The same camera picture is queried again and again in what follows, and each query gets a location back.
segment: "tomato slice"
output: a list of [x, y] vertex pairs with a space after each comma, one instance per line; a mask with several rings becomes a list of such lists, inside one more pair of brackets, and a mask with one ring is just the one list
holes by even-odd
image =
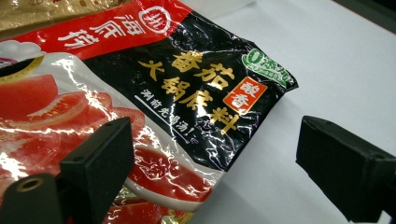
[[203, 202], [212, 190], [202, 177], [164, 153], [135, 146], [134, 163], [128, 177], [139, 186], [161, 195]]
[[145, 114], [142, 111], [126, 107], [113, 107], [112, 112], [116, 114], [119, 119], [125, 117], [131, 119], [132, 136], [134, 140], [141, 135], [145, 127]]
[[0, 204], [6, 188], [28, 175], [59, 174], [61, 139], [57, 133], [24, 133], [0, 130]]
[[139, 198], [115, 202], [103, 221], [106, 224], [161, 224], [162, 208]]
[[0, 83], [0, 117], [19, 119], [49, 105], [58, 95], [52, 75]]
[[86, 124], [96, 122], [99, 119], [109, 118], [110, 110], [113, 107], [111, 96], [106, 92], [94, 92], [87, 97], [89, 110]]
[[69, 131], [71, 126], [80, 126], [88, 111], [85, 92], [76, 91], [56, 97], [49, 105], [29, 114], [22, 119], [10, 120], [9, 124], [24, 130], [42, 130], [51, 128]]

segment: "white surface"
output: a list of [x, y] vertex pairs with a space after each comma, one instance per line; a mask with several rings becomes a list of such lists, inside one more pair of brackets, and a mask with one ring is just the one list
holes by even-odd
[[180, 0], [209, 19], [236, 10], [255, 0]]
[[255, 42], [300, 88], [271, 111], [191, 224], [348, 223], [295, 163], [301, 118], [331, 120], [396, 155], [396, 35], [330, 0], [258, 0], [214, 22]]

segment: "red packaging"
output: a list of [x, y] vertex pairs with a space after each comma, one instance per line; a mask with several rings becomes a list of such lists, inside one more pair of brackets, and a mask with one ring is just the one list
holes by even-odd
[[130, 117], [105, 223], [187, 223], [295, 78], [177, 1], [134, 1], [0, 42], [0, 194]]

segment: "black holder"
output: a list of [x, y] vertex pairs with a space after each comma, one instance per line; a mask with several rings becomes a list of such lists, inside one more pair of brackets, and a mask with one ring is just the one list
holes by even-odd
[[0, 223], [102, 223], [134, 165], [131, 121], [104, 124], [61, 162], [61, 173], [27, 176], [5, 192]]
[[354, 133], [304, 116], [296, 162], [348, 221], [396, 217], [396, 158]]

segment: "logo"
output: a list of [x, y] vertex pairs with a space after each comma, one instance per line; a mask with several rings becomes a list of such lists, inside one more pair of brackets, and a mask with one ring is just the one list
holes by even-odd
[[274, 62], [259, 49], [252, 49], [248, 54], [242, 55], [242, 62], [248, 70], [267, 77], [284, 88], [288, 83], [292, 84], [294, 82], [285, 68]]
[[151, 7], [139, 12], [139, 19], [152, 32], [164, 34], [171, 26], [171, 16], [163, 7]]

